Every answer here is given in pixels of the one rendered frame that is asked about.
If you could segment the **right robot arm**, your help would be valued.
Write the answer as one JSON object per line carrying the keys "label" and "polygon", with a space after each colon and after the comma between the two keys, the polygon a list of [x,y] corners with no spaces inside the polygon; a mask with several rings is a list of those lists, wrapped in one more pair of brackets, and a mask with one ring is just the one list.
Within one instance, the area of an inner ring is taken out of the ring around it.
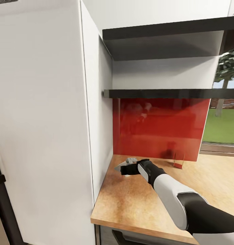
{"label": "right robot arm", "polygon": [[180,230],[200,245],[234,245],[234,216],[211,206],[201,194],[178,182],[150,161],[127,157],[121,175],[141,174],[154,188]]}

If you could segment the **paper coffee filter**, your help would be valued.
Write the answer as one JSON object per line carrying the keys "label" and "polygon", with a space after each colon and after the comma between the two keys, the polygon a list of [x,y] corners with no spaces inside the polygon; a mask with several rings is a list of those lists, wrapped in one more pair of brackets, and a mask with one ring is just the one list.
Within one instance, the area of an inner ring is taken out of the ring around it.
{"label": "paper coffee filter", "polygon": [[[118,166],[116,166],[116,167],[114,167],[113,169],[114,170],[116,170],[116,171],[118,171],[119,173],[121,173],[121,166],[126,166],[126,161],[125,162],[123,162],[122,164],[120,164],[120,165],[118,165]],[[130,175],[125,175],[126,177],[129,177]]]}

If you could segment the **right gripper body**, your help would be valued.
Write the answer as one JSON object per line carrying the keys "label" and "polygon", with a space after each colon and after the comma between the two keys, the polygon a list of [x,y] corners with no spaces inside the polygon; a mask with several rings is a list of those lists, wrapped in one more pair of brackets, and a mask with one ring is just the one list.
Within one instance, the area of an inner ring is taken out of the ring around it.
{"label": "right gripper body", "polygon": [[136,175],[132,172],[133,164],[129,164],[127,166],[121,166],[121,175]]}

